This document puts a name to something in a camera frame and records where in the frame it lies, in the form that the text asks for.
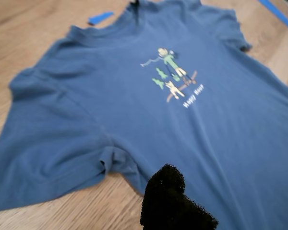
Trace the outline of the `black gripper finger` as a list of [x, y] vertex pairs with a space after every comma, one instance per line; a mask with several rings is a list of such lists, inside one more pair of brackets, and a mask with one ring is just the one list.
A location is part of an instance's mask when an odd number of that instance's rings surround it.
[[180, 210], [180, 218], [183, 226], [190, 230], [215, 230], [218, 220], [214, 218], [205, 208], [187, 196], [183, 198], [183, 206]]
[[179, 202], [185, 191], [183, 175], [165, 164], [148, 181], [140, 216], [144, 230], [172, 230], [178, 220]]

